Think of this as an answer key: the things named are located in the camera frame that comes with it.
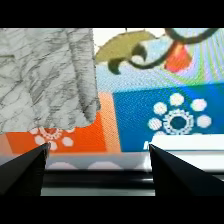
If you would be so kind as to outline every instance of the marble texture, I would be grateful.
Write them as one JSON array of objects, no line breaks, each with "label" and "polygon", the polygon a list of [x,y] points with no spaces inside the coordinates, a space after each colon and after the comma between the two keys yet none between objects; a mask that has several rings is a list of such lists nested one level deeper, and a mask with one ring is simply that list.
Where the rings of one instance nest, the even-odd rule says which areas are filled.
[{"label": "marble texture", "polygon": [[91,28],[0,29],[0,134],[85,127],[99,107]]}]

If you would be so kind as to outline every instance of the patterned fabric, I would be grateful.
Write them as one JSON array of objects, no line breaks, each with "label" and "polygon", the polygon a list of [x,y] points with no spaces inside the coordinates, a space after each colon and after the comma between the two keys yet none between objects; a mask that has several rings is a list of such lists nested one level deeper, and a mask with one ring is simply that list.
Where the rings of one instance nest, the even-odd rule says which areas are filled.
[{"label": "patterned fabric", "polygon": [[94,122],[92,29],[4,28],[0,49],[0,133]]}]

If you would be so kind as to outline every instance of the gray surface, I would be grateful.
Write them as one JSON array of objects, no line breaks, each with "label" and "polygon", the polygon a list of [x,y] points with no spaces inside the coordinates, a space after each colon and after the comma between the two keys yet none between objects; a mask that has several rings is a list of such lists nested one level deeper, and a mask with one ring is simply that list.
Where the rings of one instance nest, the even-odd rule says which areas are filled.
[{"label": "gray surface", "polygon": [[43,188],[41,196],[155,196],[154,190]]}]

